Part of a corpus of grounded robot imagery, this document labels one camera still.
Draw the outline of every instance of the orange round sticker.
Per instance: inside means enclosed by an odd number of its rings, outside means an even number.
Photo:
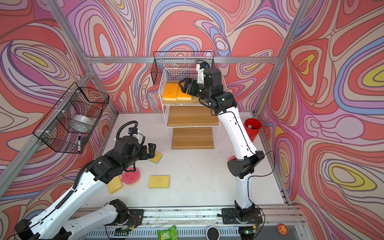
[[[277,230],[283,236],[287,236],[288,235],[288,228],[284,224],[282,224],[282,223],[277,225]]]

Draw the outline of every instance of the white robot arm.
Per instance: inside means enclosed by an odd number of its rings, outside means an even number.
[[[129,136],[120,138],[121,130],[130,125]],[[15,226],[17,235],[22,240],[61,239],[77,240],[81,236],[105,224],[137,226],[141,218],[128,222],[130,213],[127,206],[119,199],[95,212],[83,217],[68,220],[95,192],[109,183],[115,176],[133,165],[137,160],[145,160],[155,156],[156,144],[144,145],[145,138],[138,143],[137,122],[131,121],[120,127],[116,135],[115,147],[104,156],[87,163],[79,171],[74,185],[58,200],[31,220],[23,219]]]
[[[235,148],[236,158],[228,161],[228,168],[236,177],[235,211],[228,210],[228,212],[234,213],[228,216],[227,212],[222,210],[223,221],[226,223],[226,219],[234,218],[239,223],[246,223],[250,220],[262,222],[261,218],[252,219],[253,216],[259,215],[260,209],[256,208],[251,201],[252,193],[251,189],[248,189],[248,178],[254,172],[254,167],[260,163],[265,155],[262,151],[257,151],[248,137],[240,120],[235,98],[230,92],[224,92],[220,70],[209,67],[204,69],[197,67],[196,70],[198,79],[204,78],[202,83],[201,80],[185,78],[179,82],[179,86],[183,93],[199,97],[200,103],[210,108],[211,114],[212,111],[215,113],[212,115],[218,116]]]

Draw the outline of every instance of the metal mounting plate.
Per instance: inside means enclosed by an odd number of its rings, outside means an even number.
[[[223,223],[224,224],[239,224],[240,222],[236,218],[236,209],[231,208],[231,209],[221,209],[221,213],[223,216]],[[255,225],[263,223],[263,219],[260,213],[259,208],[255,208],[253,211],[253,214],[250,215],[247,219],[245,219],[242,224],[249,224],[249,223],[254,223]]]

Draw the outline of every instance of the psychedelic wallpaper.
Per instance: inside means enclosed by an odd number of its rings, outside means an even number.
[[[84,69],[40,0],[0,1],[0,174],[33,129]],[[83,154],[55,153],[42,145],[0,198],[0,239],[22,218],[46,209],[94,159],[111,126],[103,113]]]
[[[162,111],[159,86],[153,85],[150,65],[97,63],[93,65],[93,69],[118,112]],[[240,110],[252,111],[272,64],[230,63],[221,64],[218,67]]]
[[[217,56],[277,56],[295,0],[59,1],[89,56],[152,56],[213,50]]]
[[[315,239],[384,239],[384,1],[314,0],[258,112]]]

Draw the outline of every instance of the wire basket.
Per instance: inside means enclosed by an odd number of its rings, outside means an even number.
[[[185,69],[185,68],[164,68],[162,76],[159,81],[159,98],[161,105],[168,105],[166,103],[163,103],[163,94],[164,94],[164,89],[169,81],[173,82],[178,82],[180,80],[183,80],[184,78],[192,78],[192,79],[197,79],[197,71],[196,69]],[[227,89],[227,84],[225,83],[224,76],[221,74],[221,83],[223,84],[223,90],[228,91]],[[188,104],[188,105],[196,105],[196,106],[201,106],[199,102],[196,104]]]
[[[205,61],[211,68],[215,67],[213,51],[155,51],[153,56],[151,69],[153,85],[160,84],[165,68],[196,69],[198,61]]]
[[[37,130],[44,117],[33,134],[55,152],[81,154],[108,105],[109,95],[94,88],[77,86],[75,90],[69,89],[67,92],[73,91],[73,94],[63,109],[46,129]]]

